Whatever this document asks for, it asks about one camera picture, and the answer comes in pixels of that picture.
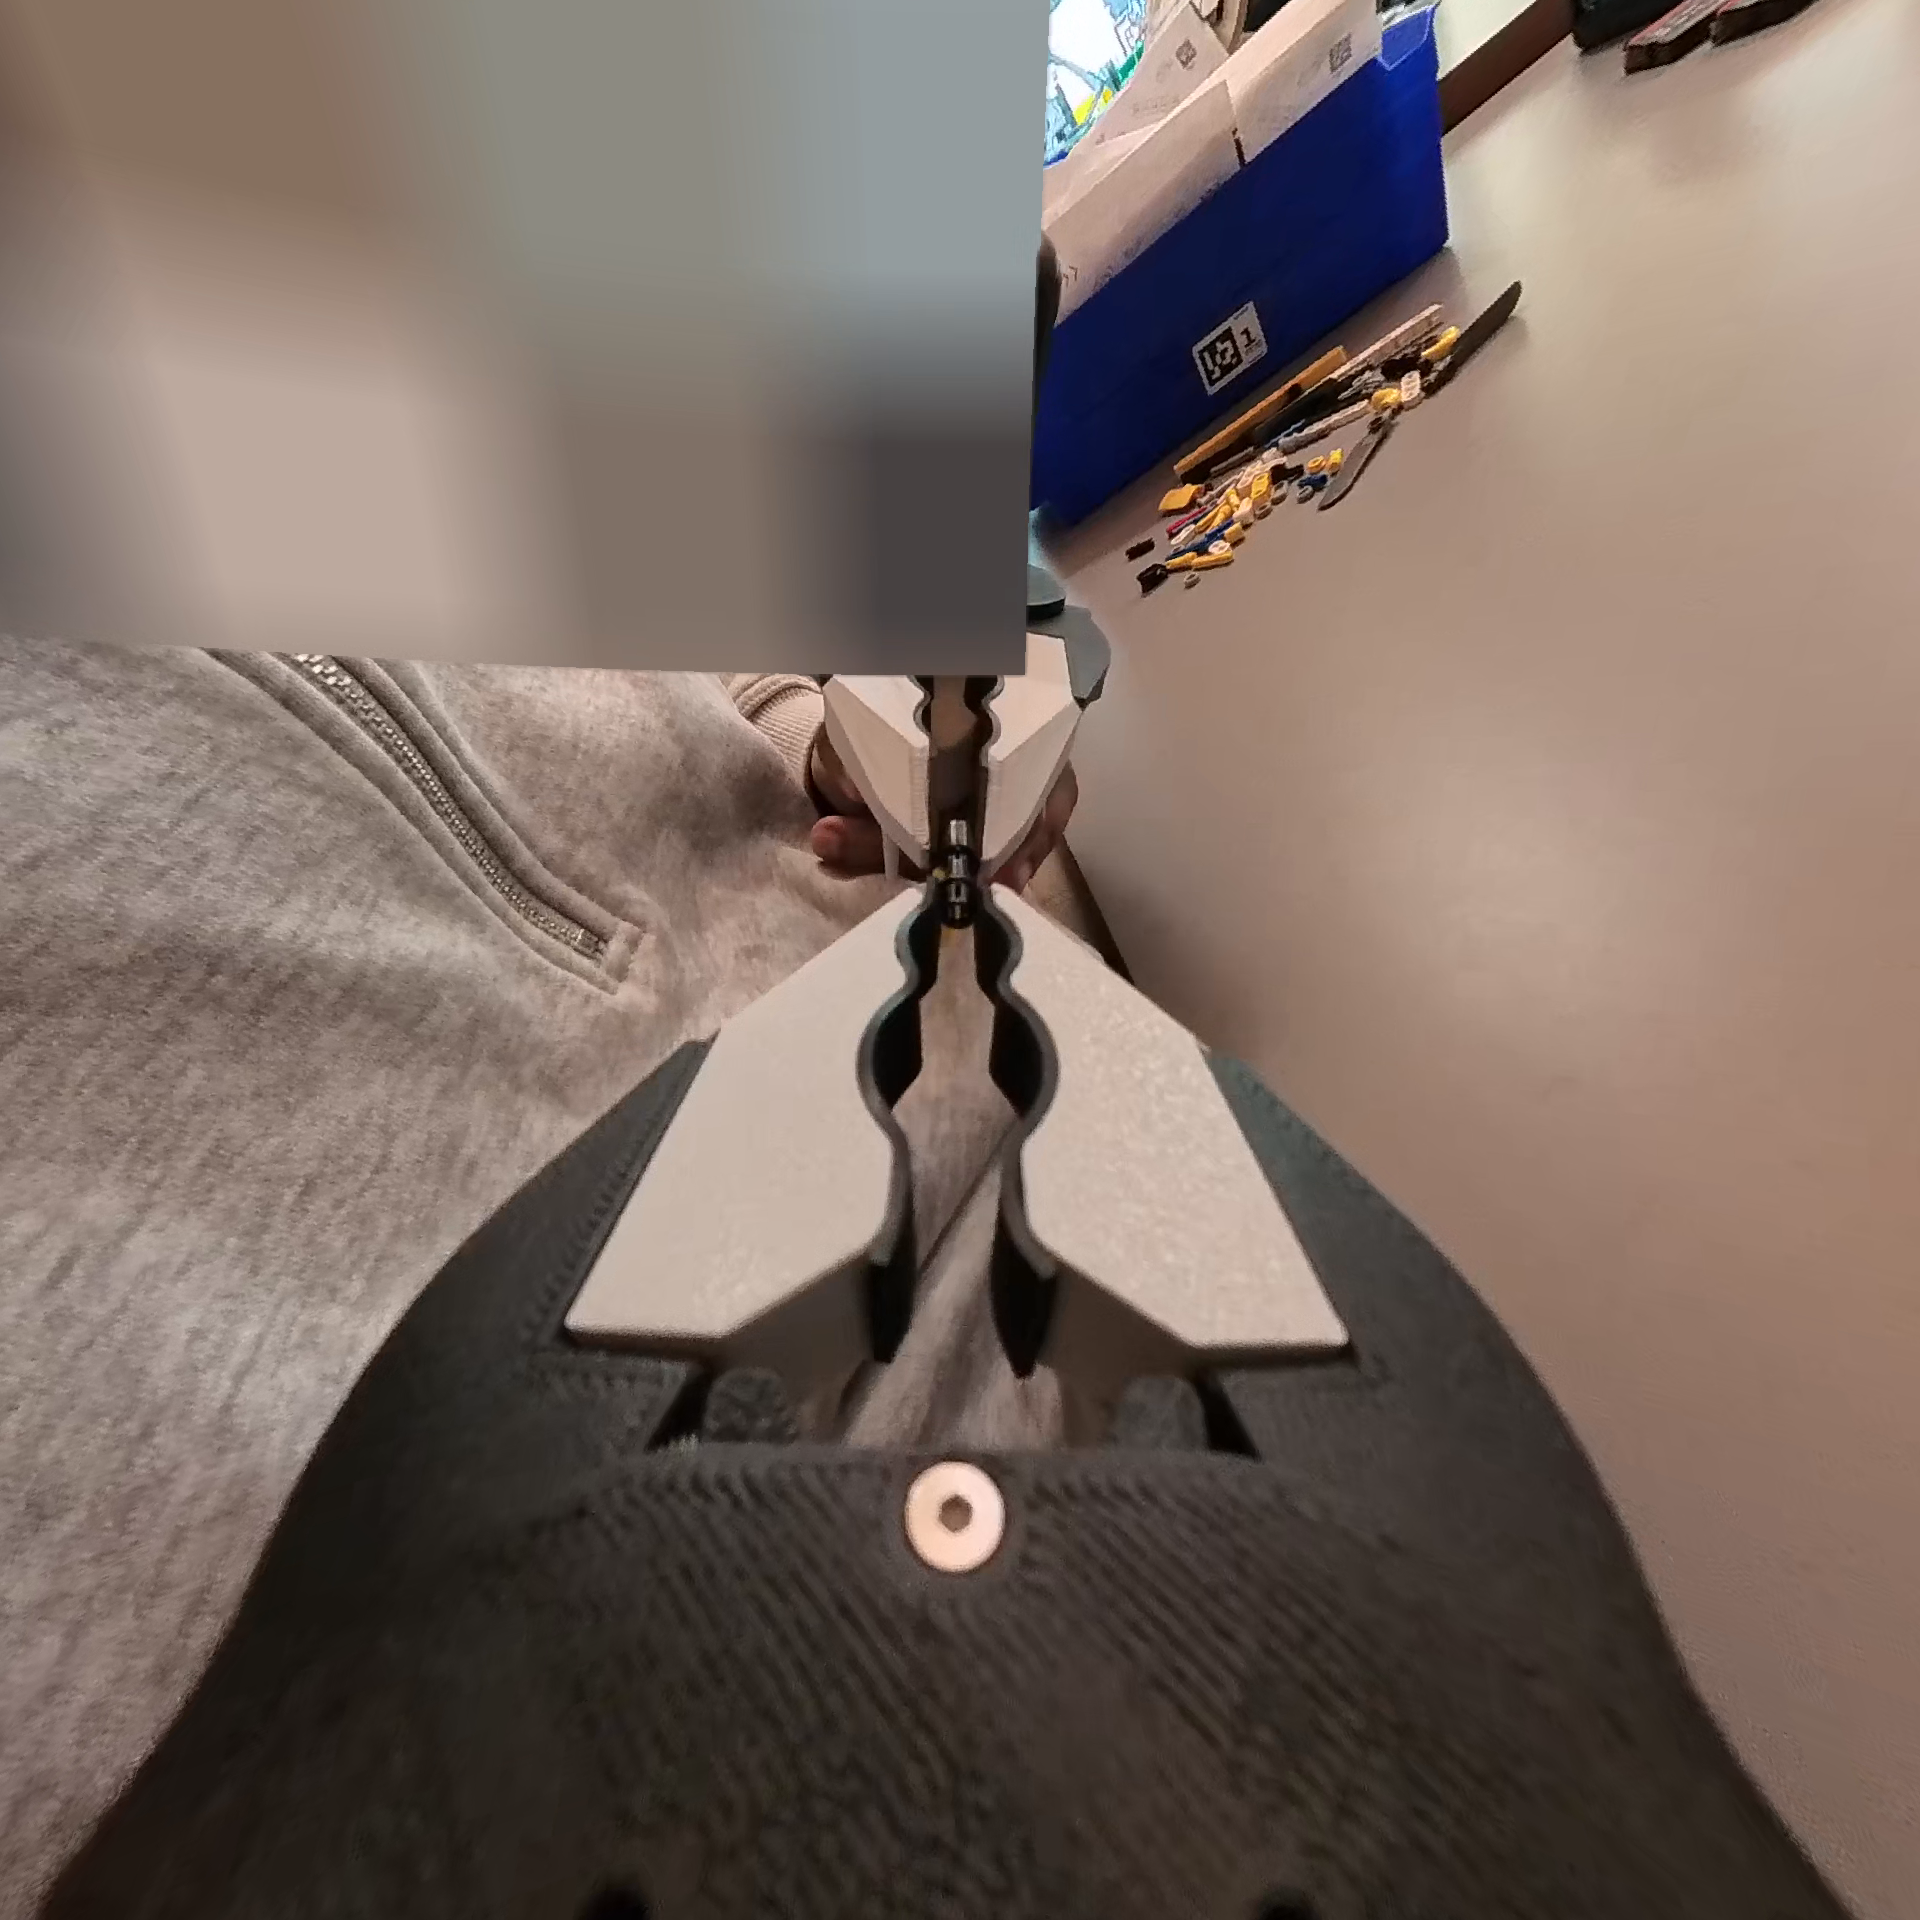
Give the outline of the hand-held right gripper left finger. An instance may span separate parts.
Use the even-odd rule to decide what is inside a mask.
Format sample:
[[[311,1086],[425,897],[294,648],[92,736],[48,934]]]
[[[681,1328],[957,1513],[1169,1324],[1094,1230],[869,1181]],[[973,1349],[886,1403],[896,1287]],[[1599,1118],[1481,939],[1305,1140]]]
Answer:
[[[768,1376],[805,1437],[849,1437],[920,1291],[898,1104],[940,948],[937,897],[896,889],[714,1030],[566,1305],[572,1345]]]

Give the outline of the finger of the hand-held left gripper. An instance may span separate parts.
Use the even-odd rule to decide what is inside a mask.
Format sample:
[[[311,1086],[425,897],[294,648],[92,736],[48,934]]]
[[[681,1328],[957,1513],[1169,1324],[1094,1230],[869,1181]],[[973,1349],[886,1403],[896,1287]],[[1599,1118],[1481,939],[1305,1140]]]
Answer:
[[[886,876],[922,879],[937,859],[928,691],[914,679],[832,676],[823,695],[823,732],[886,839]]]
[[[1081,704],[1066,679],[967,681],[967,820],[978,885],[1024,886],[1062,843]]]

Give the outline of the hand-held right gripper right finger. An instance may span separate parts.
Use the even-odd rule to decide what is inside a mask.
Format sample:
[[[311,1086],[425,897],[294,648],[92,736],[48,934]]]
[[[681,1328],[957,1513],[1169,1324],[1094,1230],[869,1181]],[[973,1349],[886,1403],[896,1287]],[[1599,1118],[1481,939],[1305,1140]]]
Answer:
[[[975,909],[999,1172],[992,1320],[1097,1445],[1140,1380],[1336,1359],[1351,1334],[1206,1047],[994,885]]]

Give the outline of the person's left forearm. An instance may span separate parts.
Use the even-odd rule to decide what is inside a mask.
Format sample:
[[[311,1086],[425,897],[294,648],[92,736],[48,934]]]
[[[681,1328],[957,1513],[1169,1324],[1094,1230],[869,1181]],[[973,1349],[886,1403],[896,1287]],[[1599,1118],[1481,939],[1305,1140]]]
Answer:
[[[805,775],[824,726],[824,686],[790,672],[721,675],[720,684],[733,709]]]

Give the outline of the pile of loose lego pieces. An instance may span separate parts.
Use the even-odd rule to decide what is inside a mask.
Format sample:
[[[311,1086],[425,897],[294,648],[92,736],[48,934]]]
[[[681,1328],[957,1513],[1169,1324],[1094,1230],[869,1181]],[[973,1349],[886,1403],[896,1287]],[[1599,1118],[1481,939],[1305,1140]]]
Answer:
[[[1512,278],[1463,323],[1426,304],[1358,352],[1329,350],[1183,455],[1159,501],[1159,529],[1124,545],[1140,597],[1224,569],[1286,503],[1338,504],[1398,423],[1517,316],[1521,292]]]

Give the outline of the person's left hand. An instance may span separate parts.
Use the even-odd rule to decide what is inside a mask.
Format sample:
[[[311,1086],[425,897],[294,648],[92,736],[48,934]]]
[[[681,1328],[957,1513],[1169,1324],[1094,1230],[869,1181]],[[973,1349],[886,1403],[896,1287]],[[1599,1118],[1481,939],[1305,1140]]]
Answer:
[[[889,843],[824,732],[807,750],[805,784],[816,812],[808,831],[814,856],[842,877],[892,870]]]

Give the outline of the person's grey sweatshirt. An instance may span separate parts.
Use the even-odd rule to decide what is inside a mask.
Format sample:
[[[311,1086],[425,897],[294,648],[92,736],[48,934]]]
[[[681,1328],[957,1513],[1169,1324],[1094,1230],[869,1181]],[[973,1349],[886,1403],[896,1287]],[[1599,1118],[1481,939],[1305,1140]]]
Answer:
[[[714,676],[5,638],[5,1916],[1087,1916],[889,1485],[574,1349],[886,895]]]

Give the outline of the blue plastic bin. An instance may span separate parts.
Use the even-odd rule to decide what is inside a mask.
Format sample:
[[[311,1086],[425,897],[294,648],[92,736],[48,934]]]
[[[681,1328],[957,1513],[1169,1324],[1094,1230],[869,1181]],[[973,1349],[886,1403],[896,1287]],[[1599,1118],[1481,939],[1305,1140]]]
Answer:
[[[1448,240],[1433,16],[1057,318],[1028,504],[1071,524],[1254,401]]]

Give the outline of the pile of white paper bags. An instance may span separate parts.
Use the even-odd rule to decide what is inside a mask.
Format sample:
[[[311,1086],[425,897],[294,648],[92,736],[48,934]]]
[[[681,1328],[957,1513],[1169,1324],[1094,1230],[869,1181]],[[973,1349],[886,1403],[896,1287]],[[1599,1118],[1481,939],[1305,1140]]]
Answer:
[[[1313,108],[1375,63],[1370,1],[1284,4],[1228,52],[1194,4],[1173,4],[1135,73],[1042,175],[1061,320],[1232,183]]]

